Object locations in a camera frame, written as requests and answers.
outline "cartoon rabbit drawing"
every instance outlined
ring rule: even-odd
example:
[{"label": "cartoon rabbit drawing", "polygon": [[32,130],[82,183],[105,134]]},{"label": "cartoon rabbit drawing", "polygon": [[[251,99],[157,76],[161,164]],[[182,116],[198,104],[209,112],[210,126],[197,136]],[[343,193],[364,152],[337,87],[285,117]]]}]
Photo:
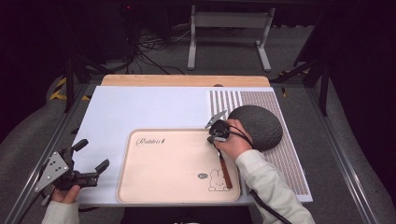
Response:
[{"label": "cartoon rabbit drawing", "polygon": [[209,185],[209,191],[229,191],[225,185],[224,174],[221,169],[210,172]]}]

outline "striped pattern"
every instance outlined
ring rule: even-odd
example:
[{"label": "striped pattern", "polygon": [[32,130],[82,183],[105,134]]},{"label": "striped pattern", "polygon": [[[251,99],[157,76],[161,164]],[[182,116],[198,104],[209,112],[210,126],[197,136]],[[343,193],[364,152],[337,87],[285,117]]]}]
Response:
[{"label": "striped pattern", "polygon": [[298,195],[309,195],[303,169],[281,114],[273,91],[210,91],[212,116],[227,109],[223,119],[241,105],[259,105],[271,111],[280,120],[283,138],[273,149],[263,152],[265,158],[280,169],[285,175],[288,185]]},{"label": "striped pattern", "polygon": [[[61,80],[59,81],[58,85],[56,86],[55,90],[53,91],[52,95],[50,96],[50,100],[67,100],[67,96],[66,95],[61,95],[61,89],[64,86],[64,84],[66,83],[66,77],[63,76],[61,78]],[[84,95],[82,96],[81,100],[91,100],[92,96],[91,95]]]}]

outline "wooden strip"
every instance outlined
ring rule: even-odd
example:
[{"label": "wooden strip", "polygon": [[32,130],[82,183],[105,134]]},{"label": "wooden strip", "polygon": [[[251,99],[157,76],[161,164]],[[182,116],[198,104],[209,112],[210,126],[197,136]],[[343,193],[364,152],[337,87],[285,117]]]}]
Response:
[{"label": "wooden strip", "polygon": [[102,86],[270,87],[267,77],[196,75],[107,75]]},{"label": "wooden strip", "polygon": [[230,174],[228,173],[227,165],[225,164],[224,159],[220,159],[220,165],[224,174],[225,186],[227,189],[231,189],[233,187],[233,183],[231,182]]}]

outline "human hand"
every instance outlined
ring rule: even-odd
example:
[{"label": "human hand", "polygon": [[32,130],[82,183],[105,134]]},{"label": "human hand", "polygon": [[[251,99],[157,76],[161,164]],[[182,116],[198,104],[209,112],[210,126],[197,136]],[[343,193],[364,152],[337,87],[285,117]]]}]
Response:
[{"label": "human hand", "polygon": [[74,203],[79,194],[81,187],[73,186],[69,191],[55,189],[52,194],[52,200],[57,203]]},{"label": "human hand", "polygon": [[[230,125],[230,131],[235,133],[242,132],[244,135],[247,136],[250,142],[252,142],[250,135],[245,131],[244,127],[238,119],[228,119],[227,124]],[[230,133],[230,136],[225,142],[215,141],[215,146],[216,148],[227,153],[227,155],[233,160],[236,160],[236,158],[243,152],[252,149],[251,145],[245,139],[232,133]]]}]

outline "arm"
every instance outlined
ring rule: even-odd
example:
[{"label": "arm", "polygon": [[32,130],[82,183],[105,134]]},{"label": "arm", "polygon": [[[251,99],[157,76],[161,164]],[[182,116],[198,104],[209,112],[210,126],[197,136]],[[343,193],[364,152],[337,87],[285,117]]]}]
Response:
[{"label": "arm", "polygon": [[[239,120],[229,119],[231,131],[241,130],[251,141]],[[230,134],[226,142],[215,142],[216,147],[234,159],[247,185],[254,189],[267,205],[276,210],[291,223],[315,223],[309,211],[297,200],[296,195],[286,184],[283,174],[273,164],[266,161],[262,153],[251,148],[239,136]],[[276,217],[258,205],[264,223],[280,223]]]},{"label": "arm", "polygon": [[[289,222],[315,223],[309,211],[298,201],[294,192],[286,184],[283,174],[273,164],[266,161],[257,150],[247,150],[236,159],[242,177],[259,197]],[[276,217],[257,206],[264,223],[280,223]]]},{"label": "arm", "polygon": [[76,198],[79,191],[79,186],[73,186],[66,193],[56,189],[41,223],[78,224],[78,202],[76,202]]}]

